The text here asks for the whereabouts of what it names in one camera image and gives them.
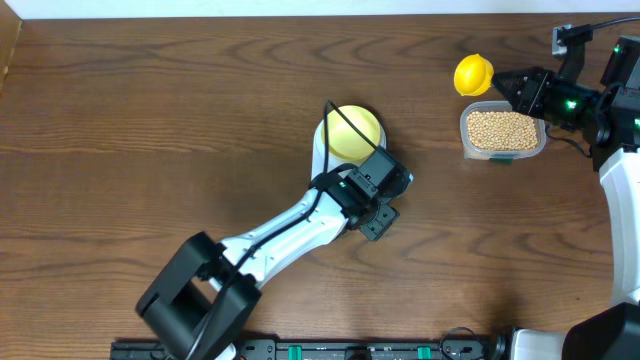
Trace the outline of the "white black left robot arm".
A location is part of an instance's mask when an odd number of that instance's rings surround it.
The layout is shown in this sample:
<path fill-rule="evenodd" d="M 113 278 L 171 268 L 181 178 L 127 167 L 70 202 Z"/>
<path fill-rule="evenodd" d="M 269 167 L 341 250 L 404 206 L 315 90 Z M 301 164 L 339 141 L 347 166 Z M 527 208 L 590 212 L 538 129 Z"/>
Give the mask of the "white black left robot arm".
<path fill-rule="evenodd" d="M 262 288 L 302 255 L 357 229 L 378 240 L 398 218 L 390 200 L 413 177 L 340 165 L 318 174 L 299 202 L 267 223 L 213 241 L 187 239 L 138 300 L 135 311 L 174 359 L 233 359 Z"/>

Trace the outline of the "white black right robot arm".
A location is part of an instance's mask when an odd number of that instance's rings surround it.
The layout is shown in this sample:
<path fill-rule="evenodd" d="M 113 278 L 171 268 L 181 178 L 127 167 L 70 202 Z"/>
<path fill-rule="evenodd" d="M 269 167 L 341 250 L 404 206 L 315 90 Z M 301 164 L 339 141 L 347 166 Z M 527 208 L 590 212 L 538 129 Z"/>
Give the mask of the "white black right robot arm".
<path fill-rule="evenodd" d="M 639 40 L 617 40 L 600 80 L 578 83 L 590 30 L 557 28 L 558 71 L 531 67 L 497 73 L 493 87 L 520 114 L 582 133 L 604 190 L 612 233 L 614 281 L 609 309 L 565 333 L 519 329 L 512 359 L 636 359 L 639 356 Z"/>

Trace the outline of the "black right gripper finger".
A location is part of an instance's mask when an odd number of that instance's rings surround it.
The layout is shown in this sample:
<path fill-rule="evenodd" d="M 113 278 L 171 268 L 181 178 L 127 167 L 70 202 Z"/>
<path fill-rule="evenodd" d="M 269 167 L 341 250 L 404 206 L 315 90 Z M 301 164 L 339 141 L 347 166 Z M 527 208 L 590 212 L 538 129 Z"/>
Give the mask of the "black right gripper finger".
<path fill-rule="evenodd" d="M 528 67 L 495 73 L 491 80 L 492 86 L 500 93 L 524 93 L 526 89 L 534 86 L 531 79 L 537 72 L 536 67 Z"/>
<path fill-rule="evenodd" d="M 517 108 L 520 103 L 520 95 L 514 91 L 503 87 L 496 87 L 496 91 L 511 105 Z"/>

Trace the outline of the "yellow plastic measuring scoop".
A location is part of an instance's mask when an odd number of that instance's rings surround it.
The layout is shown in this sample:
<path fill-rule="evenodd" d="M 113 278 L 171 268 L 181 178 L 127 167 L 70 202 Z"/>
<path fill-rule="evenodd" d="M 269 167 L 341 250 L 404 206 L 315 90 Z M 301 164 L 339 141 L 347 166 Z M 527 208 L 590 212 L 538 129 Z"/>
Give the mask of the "yellow plastic measuring scoop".
<path fill-rule="evenodd" d="M 454 87 L 461 96 L 480 96 L 491 87 L 493 65 L 480 54 L 465 57 L 454 72 Z"/>

